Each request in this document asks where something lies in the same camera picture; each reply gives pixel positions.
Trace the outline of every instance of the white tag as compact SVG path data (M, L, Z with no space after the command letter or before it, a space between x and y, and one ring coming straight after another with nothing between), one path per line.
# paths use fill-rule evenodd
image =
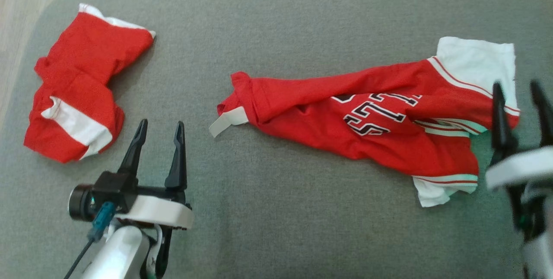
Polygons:
M225 131L231 125L238 126L249 122L248 117L245 115L245 109L243 106L235 108L231 111L224 112L217 118L217 120L209 127L209 132L213 137L219 135L219 133Z

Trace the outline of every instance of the red fabric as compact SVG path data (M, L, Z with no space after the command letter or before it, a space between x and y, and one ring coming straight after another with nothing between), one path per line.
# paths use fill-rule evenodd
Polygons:
M42 116L53 106L50 96L107 127L113 143L123 126L124 113L106 85L152 43L146 29L117 27L79 12L48 56L36 62L35 71L43 84L34 96L24 145L63 163L80 159L87 151L86 145L65 133L54 120Z
M350 159L373 159L408 175L478 174L468 137L425 133L415 120L460 118L488 129L492 125L492 100L448 83L427 60L314 79L250 78L237 72L231 80L234 92L217 106L219 115L243 106L249 122L264 133ZM371 98L379 93L400 94L416 100L416 105L385 95ZM332 98L343 95L355 96L347 102ZM398 122L372 108L359 110L368 102L405 118ZM353 127L349 126L348 115L361 122L350 118ZM509 122L514 127L518 117L509 115ZM389 132L360 135L353 129L359 131L366 124Z

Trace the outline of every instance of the gray fabric surface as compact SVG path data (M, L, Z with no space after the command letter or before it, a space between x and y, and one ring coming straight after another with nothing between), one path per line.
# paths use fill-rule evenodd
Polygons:
M40 85L35 61L79 2L158 35L111 82L126 112L119 139L101 155L61 165L22 140ZM69 192L116 170L140 119L148 118L143 185L163 184L176 122L186 126L196 224L174 232L168 279L521 278L521 239L504 192L481 185L470 196L458 193L444 206L423 209L409 177L373 162L275 139L249 125L217 139L207 128L237 70L331 76L430 57L438 39L452 35L515 44L522 110L516 131L521 143L536 144L529 80L553 90L552 18L552 0L57 0L29 41L0 136L0 277L63 277L89 228L69 218ZM487 133L473 139L481 171L492 155L489 144Z

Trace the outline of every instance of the camera lens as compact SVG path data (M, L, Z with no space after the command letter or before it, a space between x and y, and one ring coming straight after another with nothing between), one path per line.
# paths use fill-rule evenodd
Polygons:
M71 192L67 210L73 220L92 222L96 211L91 190L91 184L79 184Z

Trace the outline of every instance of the gray ottoman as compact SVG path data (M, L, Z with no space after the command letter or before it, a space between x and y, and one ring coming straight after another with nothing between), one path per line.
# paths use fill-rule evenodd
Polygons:
M61 165L22 146L36 59L79 2L157 31L110 87L126 112L101 155ZM174 232L166 278L521 278L521 238L504 192L481 185L443 206L419 206L412 180L265 135L249 125L213 139L229 75L308 78L435 54L446 35L514 43L517 133L538 143L529 81L553 91L553 0L57 0L37 23L0 135L0 277L61 278L89 224L67 214L69 192L115 170L141 118L150 127L142 185L162 185L176 122L186 126L195 228ZM489 134L473 149L483 172ZM77 268L81 273L98 247Z

